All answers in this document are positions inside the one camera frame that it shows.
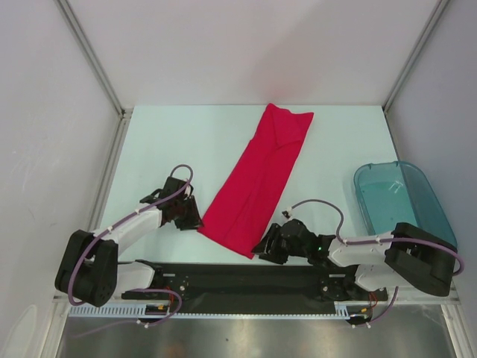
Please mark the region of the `red t shirt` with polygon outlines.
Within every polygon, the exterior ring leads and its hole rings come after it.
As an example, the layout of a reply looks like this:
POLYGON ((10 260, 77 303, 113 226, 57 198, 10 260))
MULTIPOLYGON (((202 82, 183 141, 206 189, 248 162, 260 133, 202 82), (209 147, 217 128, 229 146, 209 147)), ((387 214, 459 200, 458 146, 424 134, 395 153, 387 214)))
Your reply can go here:
POLYGON ((306 140, 314 114, 268 104, 229 177, 212 200, 198 232, 252 258, 306 140))

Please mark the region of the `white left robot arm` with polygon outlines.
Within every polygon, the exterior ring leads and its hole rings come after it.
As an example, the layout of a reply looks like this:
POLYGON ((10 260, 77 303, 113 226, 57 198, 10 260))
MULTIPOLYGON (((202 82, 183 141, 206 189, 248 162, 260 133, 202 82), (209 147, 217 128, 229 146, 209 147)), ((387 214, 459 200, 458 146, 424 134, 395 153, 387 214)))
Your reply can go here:
POLYGON ((119 257, 171 222, 178 230, 203 227, 190 181, 168 176, 163 188, 141 199, 132 213, 115 224, 93 232, 76 230, 66 246, 55 288, 76 307, 101 307, 112 297, 136 290, 149 298, 160 296, 165 281, 157 265, 144 260, 121 264, 119 257))

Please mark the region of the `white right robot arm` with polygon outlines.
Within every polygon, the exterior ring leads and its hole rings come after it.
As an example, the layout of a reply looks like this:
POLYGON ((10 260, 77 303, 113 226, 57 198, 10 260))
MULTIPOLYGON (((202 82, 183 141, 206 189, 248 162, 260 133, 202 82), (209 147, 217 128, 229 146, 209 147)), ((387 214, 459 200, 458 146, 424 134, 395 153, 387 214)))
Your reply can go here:
POLYGON ((302 257, 327 272, 354 267, 355 273, 344 280, 344 291, 352 299, 390 286, 412 286, 446 297, 458 258, 455 246, 405 222, 387 233, 339 239, 317 235, 292 219, 271 225, 252 252, 276 264, 302 257))

